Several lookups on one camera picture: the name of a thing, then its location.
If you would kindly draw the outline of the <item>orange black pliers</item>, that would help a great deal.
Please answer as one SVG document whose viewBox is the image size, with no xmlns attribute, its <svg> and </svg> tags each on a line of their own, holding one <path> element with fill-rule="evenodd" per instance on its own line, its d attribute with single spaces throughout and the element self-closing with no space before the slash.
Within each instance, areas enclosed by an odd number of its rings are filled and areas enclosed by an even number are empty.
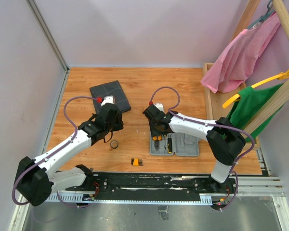
<svg viewBox="0 0 289 231">
<path fill-rule="evenodd" d="M 155 149 L 159 149 L 160 141 L 162 140 L 162 136 L 153 136 L 152 140 L 154 141 L 154 147 Z"/>
</svg>

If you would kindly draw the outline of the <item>black yellow slim screwdriver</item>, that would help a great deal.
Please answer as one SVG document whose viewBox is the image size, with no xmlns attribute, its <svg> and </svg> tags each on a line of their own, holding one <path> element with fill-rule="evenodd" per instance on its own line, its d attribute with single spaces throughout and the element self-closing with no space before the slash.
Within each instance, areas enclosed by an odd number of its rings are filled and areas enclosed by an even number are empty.
<svg viewBox="0 0 289 231">
<path fill-rule="evenodd" d="M 172 138 L 167 138 L 167 153 L 172 154 L 173 153 L 173 147 L 172 147 Z"/>
</svg>

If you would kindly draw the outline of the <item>grey plastic tool case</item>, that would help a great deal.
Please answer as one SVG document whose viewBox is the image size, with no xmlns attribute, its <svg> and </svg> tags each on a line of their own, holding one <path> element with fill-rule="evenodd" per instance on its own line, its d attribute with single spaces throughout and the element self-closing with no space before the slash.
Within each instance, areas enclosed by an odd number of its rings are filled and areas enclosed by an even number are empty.
<svg viewBox="0 0 289 231">
<path fill-rule="evenodd" d="M 150 134 L 149 153 L 154 156 L 183 156 L 183 157 L 197 157 L 199 151 L 199 138 L 184 133 L 170 133 L 162 136 L 159 149 L 155 149 L 154 141 Z M 167 153 L 167 138 L 172 138 L 173 153 Z"/>
</svg>

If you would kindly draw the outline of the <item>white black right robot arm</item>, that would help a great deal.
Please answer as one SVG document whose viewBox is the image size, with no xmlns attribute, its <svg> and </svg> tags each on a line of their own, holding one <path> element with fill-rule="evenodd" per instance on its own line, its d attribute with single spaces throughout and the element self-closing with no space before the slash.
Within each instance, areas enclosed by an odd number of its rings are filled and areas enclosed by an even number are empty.
<svg viewBox="0 0 289 231">
<path fill-rule="evenodd" d="M 226 189 L 231 168 L 246 144 L 239 129 L 227 118 L 196 119 L 172 110 L 165 113 L 153 104 L 143 111 L 143 115 L 148 119 L 153 135 L 183 133 L 207 141 L 215 157 L 208 186 L 215 193 Z"/>
</svg>

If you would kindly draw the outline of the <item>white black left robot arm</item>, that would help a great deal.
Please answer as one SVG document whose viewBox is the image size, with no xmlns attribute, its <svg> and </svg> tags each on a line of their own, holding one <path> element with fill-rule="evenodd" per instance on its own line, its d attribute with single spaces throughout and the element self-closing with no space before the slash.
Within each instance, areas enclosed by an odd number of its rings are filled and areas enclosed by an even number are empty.
<svg viewBox="0 0 289 231">
<path fill-rule="evenodd" d="M 65 141 L 34 159 L 24 157 L 18 165 L 12 192 L 19 192 L 32 206 L 39 206 L 48 197 L 66 188 L 93 186 L 92 172 L 84 165 L 69 171 L 59 168 L 78 153 L 105 137 L 123 129 L 122 113 L 113 103 L 105 103 L 99 113 L 83 122 Z"/>
</svg>

